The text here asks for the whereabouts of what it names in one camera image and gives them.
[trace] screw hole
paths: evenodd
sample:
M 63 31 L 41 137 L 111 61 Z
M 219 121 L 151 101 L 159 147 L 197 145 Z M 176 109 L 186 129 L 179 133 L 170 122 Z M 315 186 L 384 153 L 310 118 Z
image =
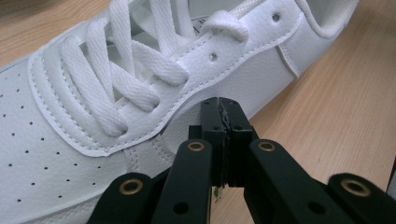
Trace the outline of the screw hole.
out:
M 309 203 L 308 208 L 316 214 L 323 215 L 326 213 L 326 209 L 320 203 Z
M 189 205 L 187 203 L 176 203 L 174 205 L 174 212 L 179 215 L 186 214 L 189 211 Z
M 274 151 L 276 149 L 276 147 L 269 143 L 269 142 L 260 142 L 257 147 L 263 151 L 267 151 L 267 152 L 271 152 Z
M 139 179 L 125 180 L 120 185 L 120 193 L 123 195 L 136 194 L 143 188 L 143 182 Z
M 191 151 L 201 151 L 205 148 L 205 145 L 200 142 L 191 142 L 187 145 L 187 148 Z
M 371 191 L 367 186 L 354 179 L 343 179 L 341 186 L 349 193 L 359 197 L 368 197 L 371 195 Z

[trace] brass screw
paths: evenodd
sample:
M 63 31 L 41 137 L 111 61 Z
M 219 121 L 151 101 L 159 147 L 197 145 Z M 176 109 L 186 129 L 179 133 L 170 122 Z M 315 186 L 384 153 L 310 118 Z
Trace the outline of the brass screw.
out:
M 201 151 L 205 148 L 205 145 L 200 142 L 191 142 L 187 145 L 187 148 L 191 151 Z
M 371 195 L 371 191 L 367 186 L 354 179 L 343 179 L 341 186 L 349 193 L 359 197 L 368 197 Z
M 130 184 L 136 184 L 135 188 L 132 189 L 127 189 L 127 186 Z M 124 195 L 132 195 L 136 194 L 143 188 L 143 182 L 139 179 L 129 179 L 125 180 L 121 185 L 120 185 L 120 192 L 121 194 Z
M 276 149 L 276 147 L 269 142 L 260 142 L 257 147 L 263 151 L 272 152 Z

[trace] wooden table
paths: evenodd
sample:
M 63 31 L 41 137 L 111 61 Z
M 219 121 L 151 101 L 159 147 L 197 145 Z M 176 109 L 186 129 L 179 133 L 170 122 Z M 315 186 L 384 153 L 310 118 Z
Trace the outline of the wooden table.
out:
M 87 20 L 108 0 L 0 0 L 0 66 Z M 319 181 L 349 172 L 386 189 L 396 155 L 396 2 L 361 0 L 330 50 L 251 119 Z M 252 223 L 241 189 L 213 223 Z

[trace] lace loop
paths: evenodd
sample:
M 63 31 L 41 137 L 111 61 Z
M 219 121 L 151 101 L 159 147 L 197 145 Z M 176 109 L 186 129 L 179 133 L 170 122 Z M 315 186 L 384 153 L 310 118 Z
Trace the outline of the lace loop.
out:
M 74 37 L 67 37 L 59 46 L 65 67 L 92 115 L 108 135 L 115 137 L 124 134 L 128 126 L 114 105 L 114 90 L 143 111 L 152 111 L 161 98 L 145 82 L 147 77 L 143 77 L 143 73 L 150 72 L 170 86 L 183 85 L 189 78 L 189 72 L 169 56 L 195 38 L 187 0 L 176 0 L 176 12 L 172 11 L 170 0 L 150 0 L 150 8 L 135 6 L 137 10 L 131 12 L 128 2 L 113 0 L 108 15 L 94 19 L 87 26 L 88 52 L 85 54 Z M 173 13 L 177 14 L 175 23 Z M 159 51 L 132 39 L 130 14 L 140 28 L 158 41 Z M 228 29 L 241 41 L 248 38 L 246 28 L 227 12 L 220 13 L 213 20 L 207 28 Z M 120 63 L 122 67 L 109 58 L 105 31 L 108 24 L 113 35 L 109 38 L 114 40 L 123 60 Z M 181 35 L 177 34 L 175 24 Z
M 114 107 L 113 102 L 108 98 L 99 79 L 96 78 L 77 40 L 74 37 L 67 37 L 60 44 L 59 51 L 81 96 L 105 132 L 111 136 L 122 135 L 128 130 L 128 126 Z

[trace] white sneaker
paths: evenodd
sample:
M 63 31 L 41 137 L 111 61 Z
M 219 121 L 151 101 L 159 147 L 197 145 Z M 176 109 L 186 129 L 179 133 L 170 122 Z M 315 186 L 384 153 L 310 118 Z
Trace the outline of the white sneaker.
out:
M 199 102 L 227 97 L 254 115 L 358 0 L 170 2 L 113 1 L 0 68 L 2 223 L 85 222 L 119 175 L 171 165 Z

